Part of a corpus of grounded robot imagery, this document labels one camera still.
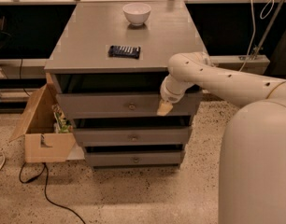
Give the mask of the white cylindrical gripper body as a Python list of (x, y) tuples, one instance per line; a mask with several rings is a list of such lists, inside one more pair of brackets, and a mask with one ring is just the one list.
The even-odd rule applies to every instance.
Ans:
[(160, 94), (164, 102), (175, 104), (182, 99), (185, 91), (192, 86), (192, 82), (179, 81), (168, 75), (162, 82)]

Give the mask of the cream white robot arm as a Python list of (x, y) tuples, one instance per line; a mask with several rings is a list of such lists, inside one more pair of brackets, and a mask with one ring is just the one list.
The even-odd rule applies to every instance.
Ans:
[(157, 114), (198, 85), (239, 110), (222, 138), (219, 224), (286, 224), (286, 79), (214, 67), (203, 52), (168, 62)]

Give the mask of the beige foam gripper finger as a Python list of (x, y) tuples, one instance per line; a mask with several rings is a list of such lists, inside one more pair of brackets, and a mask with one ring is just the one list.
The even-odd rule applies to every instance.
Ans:
[(173, 109), (173, 105), (168, 101), (160, 100), (157, 109), (158, 116), (166, 116)]

